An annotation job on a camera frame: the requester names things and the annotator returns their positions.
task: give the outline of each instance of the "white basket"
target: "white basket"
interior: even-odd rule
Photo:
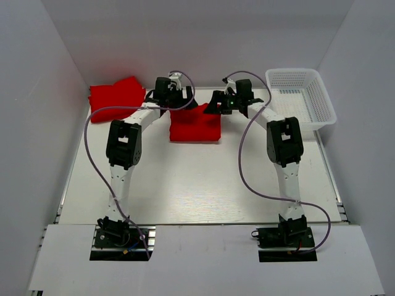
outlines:
[[[313,69],[284,68],[266,71],[272,92],[270,108],[284,117],[296,117],[302,131],[316,131],[336,122],[320,74]]]

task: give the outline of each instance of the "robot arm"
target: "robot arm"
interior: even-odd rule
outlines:
[[[250,80],[238,80],[235,83],[224,79],[227,86],[224,91],[214,91],[205,113],[232,114],[239,110],[245,117],[252,119],[265,106],[261,99],[254,98]],[[256,118],[256,123],[267,130],[267,154],[273,162],[280,188],[280,196],[295,202],[283,202],[279,214],[279,241],[289,245],[300,240],[307,231],[307,220],[303,208],[298,203],[299,162],[303,154],[302,136],[297,118],[285,118],[270,108],[266,108]]]
[[[192,89],[186,87],[186,99],[181,87],[181,74],[172,73],[168,78],[158,77],[155,89],[147,96],[142,107],[124,120],[114,120],[111,123],[107,141],[106,155],[111,170],[111,188],[114,190],[120,208],[129,216],[128,196],[131,175],[141,158],[141,134],[154,121],[158,120],[168,108],[184,106],[192,98]],[[195,108],[195,100],[186,109]],[[106,212],[109,220],[123,221],[115,200],[110,194]]]
[[[253,118],[264,105],[263,102],[249,105],[247,107],[247,117]],[[268,132],[267,153],[277,172],[280,196],[300,201],[298,175],[303,144],[297,119],[285,118],[272,109],[266,108],[256,118],[256,123]],[[284,209],[280,217],[284,220],[296,220],[304,216],[300,204],[284,202],[283,205]]]
[[[155,103],[143,103],[143,107],[159,107]],[[161,116],[159,109],[141,109],[124,121],[114,120],[110,126],[106,154],[110,162],[111,188],[119,205],[129,216],[128,196],[131,174],[141,157],[141,134]],[[123,220],[115,200],[110,194],[106,216],[112,221]]]

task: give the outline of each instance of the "red cloth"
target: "red cloth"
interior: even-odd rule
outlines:
[[[170,111],[171,142],[212,142],[221,138],[221,115],[204,114],[208,104],[192,110]]]
[[[103,107],[127,106],[139,107],[144,102],[146,90],[138,83],[135,77],[129,77],[116,82],[114,85],[91,86],[89,103],[91,112]],[[112,109],[95,114],[91,122],[98,123],[114,119],[123,119],[136,110]]]

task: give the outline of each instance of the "white table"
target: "white table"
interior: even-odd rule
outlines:
[[[158,226],[148,262],[89,261],[93,225],[49,225],[30,290],[43,295],[383,294],[359,226],[335,225],[316,262],[259,263],[254,225]],[[326,226],[312,226],[316,242]]]
[[[267,92],[255,90],[267,99]],[[198,89],[196,100],[209,102],[212,89]],[[238,112],[222,116],[218,144],[170,143],[168,112],[143,133],[141,161],[133,172],[130,215],[138,224],[276,223],[280,203],[250,193],[242,184],[237,164],[238,146],[247,119]],[[89,125],[91,153],[109,179],[105,155],[110,123]],[[304,141],[299,170],[301,198],[325,208],[341,221],[336,195],[313,134]],[[259,192],[278,196],[278,180],[266,154],[266,132],[252,125],[243,149],[246,179]],[[91,167],[81,139],[59,224],[96,224],[104,217],[109,192]],[[304,207],[309,222],[324,222],[324,214]]]

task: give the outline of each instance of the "white wall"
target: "white wall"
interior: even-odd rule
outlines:
[[[355,0],[319,72],[338,116],[322,136],[341,197],[395,295],[395,2]]]
[[[43,0],[88,84],[317,68],[353,0]]]
[[[39,0],[0,2],[0,294],[25,295],[87,92]]]

